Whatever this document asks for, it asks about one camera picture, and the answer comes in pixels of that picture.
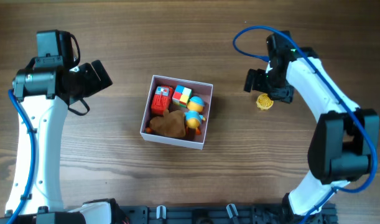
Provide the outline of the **yellow round plastic wheel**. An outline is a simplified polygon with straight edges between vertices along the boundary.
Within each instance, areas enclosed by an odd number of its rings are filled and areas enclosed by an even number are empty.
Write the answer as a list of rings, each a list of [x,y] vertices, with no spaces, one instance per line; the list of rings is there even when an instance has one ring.
[[[259,95],[256,100],[256,105],[260,110],[269,110],[273,104],[274,101],[268,97],[267,93]]]

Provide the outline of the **yellow duck toy blue hat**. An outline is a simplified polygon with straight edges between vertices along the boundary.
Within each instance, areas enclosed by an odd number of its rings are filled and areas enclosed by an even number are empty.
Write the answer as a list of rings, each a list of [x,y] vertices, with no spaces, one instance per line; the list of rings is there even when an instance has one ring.
[[[202,115],[205,107],[205,102],[199,96],[193,96],[189,99],[187,104],[188,111],[185,115],[186,132],[189,129],[194,129],[196,135],[201,135],[200,126],[206,118]]]

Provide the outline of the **colourful two-by-two puzzle cube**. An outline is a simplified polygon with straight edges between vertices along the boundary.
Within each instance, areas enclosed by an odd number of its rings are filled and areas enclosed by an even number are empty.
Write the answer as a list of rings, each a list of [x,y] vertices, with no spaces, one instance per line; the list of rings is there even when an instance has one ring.
[[[172,102],[175,105],[186,108],[189,102],[189,99],[192,95],[192,89],[187,88],[182,85],[177,85],[172,96]]]

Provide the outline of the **white cardboard box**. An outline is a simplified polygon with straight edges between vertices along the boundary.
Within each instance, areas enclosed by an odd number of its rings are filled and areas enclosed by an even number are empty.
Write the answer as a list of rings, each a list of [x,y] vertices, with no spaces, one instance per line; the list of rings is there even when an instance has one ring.
[[[206,122],[200,126],[201,135],[195,135],[193,140],[168,138],[164,136],[159,136],[155,134],[147,134],[146,127],[148,122],[151,120],[151,103],[158,86],[171,86],[176,87],[177,85],[182,85],[184,87],[193,90],[193,95],[199,96],[206,104],[202,115],[206,117]],[[170,144],[174,146],[189,147],[193,149],[202,150],[205,144],[206,131],[208,129],[208,120],[210,117],[211,101],[213,94],[213,85],[210,83],[196,82],[191,80],[184,80],[179,78],[165,77],[160,75],[153,75],[151,80],[151,85],[149,88],[149,93],[147,97],[146,107],[144,109],[144,115],[142,117],[142,123],[140,128],[140,134],[145,141],[159,142],[163,144]]]

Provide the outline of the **brown plush capybara with orange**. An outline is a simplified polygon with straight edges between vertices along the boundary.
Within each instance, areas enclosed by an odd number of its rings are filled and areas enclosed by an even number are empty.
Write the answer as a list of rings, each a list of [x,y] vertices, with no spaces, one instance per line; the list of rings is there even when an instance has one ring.
[[[181,110],[173,112],[165,110],[162,116],[155,116],[149,121],[145,132],[168,138],[184,138],[186,136],[184,119],[185,114]]]

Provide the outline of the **red toy truck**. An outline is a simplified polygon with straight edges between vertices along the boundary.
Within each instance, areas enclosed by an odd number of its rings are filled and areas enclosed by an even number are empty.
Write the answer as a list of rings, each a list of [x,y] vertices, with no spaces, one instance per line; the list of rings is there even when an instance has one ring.
[[[170,86],[158,86],[152,99],[152,114],[162,116],[164,114],[164,111],[167,110],[170,106],[173,93],[173,88]]]

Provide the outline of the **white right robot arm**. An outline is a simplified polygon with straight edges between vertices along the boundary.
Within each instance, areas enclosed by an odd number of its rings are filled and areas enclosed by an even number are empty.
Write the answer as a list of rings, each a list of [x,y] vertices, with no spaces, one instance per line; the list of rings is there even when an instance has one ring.
[[[291,103],[297,91],[316,119],[307,154],[309,171],[283,201],[289,214],[307,217],[318,213],[337,191],[355,194],[371,184],[378,168],[379,116],[350,100],[314,50],[298,47],[289,32],[274,31],[266,44],[268,66],[250,69],[244,90],[284,103]]]

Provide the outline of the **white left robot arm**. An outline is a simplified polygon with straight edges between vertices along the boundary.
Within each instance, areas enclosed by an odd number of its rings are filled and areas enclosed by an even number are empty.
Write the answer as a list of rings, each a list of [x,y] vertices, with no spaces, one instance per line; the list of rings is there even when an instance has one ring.
[[[8,91],[19,115],[19,142],[12,190],[0,223],[124,223],[114,199],[65,209],[60,190],[63,125],[72,104],[109,87],[99,60],[80,62],[75,36],[62,30],[36,35],[37,56],[20,69]]]

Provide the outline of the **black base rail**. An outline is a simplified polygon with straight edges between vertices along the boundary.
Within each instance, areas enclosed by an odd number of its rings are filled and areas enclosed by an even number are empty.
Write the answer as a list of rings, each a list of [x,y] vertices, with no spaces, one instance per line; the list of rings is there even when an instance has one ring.
[[[294,215],[280,204],[229,204],[221,207],[158,207],[121,206],[128,216],[126,223],[140,224],[276,224],[276,223],[337,223],[338,216],[334,204],[324,205],[320,211],[310,215]]]

